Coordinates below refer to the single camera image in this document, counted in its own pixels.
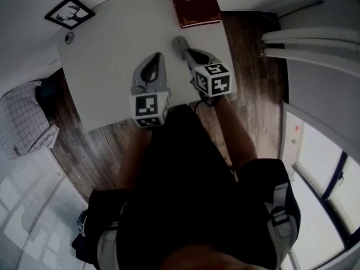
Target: framed picture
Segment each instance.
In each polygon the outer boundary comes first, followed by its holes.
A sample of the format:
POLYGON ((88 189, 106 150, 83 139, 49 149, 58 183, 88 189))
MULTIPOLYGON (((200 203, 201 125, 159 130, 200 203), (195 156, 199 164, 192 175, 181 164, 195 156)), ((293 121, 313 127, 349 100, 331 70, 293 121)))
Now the framed picture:
POLYGON ((94 15, 79 0, 64 0, 46 14, 45 19, 71 30, 94 15))

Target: white table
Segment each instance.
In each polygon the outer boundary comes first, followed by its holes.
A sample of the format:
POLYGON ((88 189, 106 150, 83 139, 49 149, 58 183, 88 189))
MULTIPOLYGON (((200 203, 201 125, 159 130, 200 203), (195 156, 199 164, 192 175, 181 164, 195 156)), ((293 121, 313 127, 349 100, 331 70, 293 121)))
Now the white table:
POLYGON ((131 117, 133 71, 155 52, 165 56, 171 106, 199 100, 186 63, 172 49, 178 35, 233 71, 223 24, 181 29, 172 0, 109 0, 93 10, 95 17, 73 29, 72 44, 64 42, 68 29, 56 34, 66 81, 86 131, 131 117))

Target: floor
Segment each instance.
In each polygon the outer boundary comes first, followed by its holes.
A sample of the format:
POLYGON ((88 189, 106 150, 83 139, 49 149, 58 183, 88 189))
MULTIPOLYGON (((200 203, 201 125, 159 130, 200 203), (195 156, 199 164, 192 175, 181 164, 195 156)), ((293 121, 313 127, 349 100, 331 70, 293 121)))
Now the floor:
MULTIPOLYGON (((224 12, 237 94, 232 98, 245 128, 255 142, 260 158, 278 158, 281 143, 286 64, 262 56, 261 34, 278 30, 273 16, 257 12, 224 12)), ((85 132, 71 98, 62 70, 52 76, 58 82, 55 124, 60 128, 55 158, 78 191, 88 200, 92 190, 115 187, 119 165, 129 144, 134 125, 131 120, 85 132)), ((231 162, 213 109, 200 104, 198 115, 229 165, 231 162)))

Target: red book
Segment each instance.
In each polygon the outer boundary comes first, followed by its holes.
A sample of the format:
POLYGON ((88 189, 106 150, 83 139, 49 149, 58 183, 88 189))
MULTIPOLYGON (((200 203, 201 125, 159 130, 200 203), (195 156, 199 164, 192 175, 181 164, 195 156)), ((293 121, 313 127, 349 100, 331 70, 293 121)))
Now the red book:
POLYGON ((173 0, 181 28, 218 23, 220 8, 216 0, 173 0))

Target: plaid cloth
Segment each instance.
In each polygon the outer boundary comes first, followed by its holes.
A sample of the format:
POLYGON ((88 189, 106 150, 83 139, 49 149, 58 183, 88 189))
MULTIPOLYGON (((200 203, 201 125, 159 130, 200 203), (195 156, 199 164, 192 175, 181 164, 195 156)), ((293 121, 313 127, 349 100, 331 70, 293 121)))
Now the plaid cloth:
POLYGON ((25 83, 0 100, 0 144, 9 159, 53 148, 58 127, 50 125, 36 101, 40 81, 25 83))

